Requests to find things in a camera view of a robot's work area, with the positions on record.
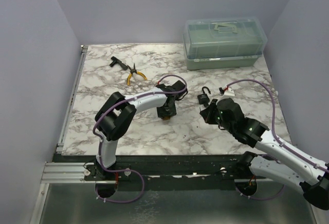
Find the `black padlock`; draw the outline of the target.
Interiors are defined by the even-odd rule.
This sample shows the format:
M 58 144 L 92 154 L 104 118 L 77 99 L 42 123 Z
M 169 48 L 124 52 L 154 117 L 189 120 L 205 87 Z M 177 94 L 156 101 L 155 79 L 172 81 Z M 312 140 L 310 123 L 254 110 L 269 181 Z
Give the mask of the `black padlock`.
M 202 87 L 202 93 L 197 96 L 199 105 L 203 105 L 204 103 L 208 103 L 209 105 L 210 99 L 205 90 L 207 90 L 208 93 L 211 94 L 211 91 L 207 86 Z

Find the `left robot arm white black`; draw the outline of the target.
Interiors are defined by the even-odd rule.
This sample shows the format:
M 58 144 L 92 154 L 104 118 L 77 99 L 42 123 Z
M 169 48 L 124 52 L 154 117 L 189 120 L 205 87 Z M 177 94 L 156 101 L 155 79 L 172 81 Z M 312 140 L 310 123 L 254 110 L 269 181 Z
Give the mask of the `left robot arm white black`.
M 95 176 L 109 180 L 116 176 L 118 140 L 127 132 L 134 116 L 155 108 L 157 117 L 169 120 L 177 114 L 175 102 L 187 95 L 187 83 L 179 77 L 173 85 L 158 84 L 149 91 L 124 96 L 119 92 L 111 94 L 95 116 L 93 134 L 99 137 L 98 151 L 95 161 Z

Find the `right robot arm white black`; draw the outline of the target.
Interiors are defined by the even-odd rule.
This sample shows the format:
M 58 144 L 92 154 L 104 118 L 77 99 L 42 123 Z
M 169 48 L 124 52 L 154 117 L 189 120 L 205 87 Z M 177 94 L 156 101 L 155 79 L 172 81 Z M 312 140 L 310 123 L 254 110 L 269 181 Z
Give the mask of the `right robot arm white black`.
M 212 100 L 200 115 L 205 123 L 218 125 L 238 142 L 276 159 L 270 162 L 246 152 L 246 160 L 236 166 L 241 178 L 255 175 L 272 179 L 295 188 L 313 206 L 328 210 L 328 163 L 280 140 L 260 121 L 244 116 L 241 107 L 231 98 Z

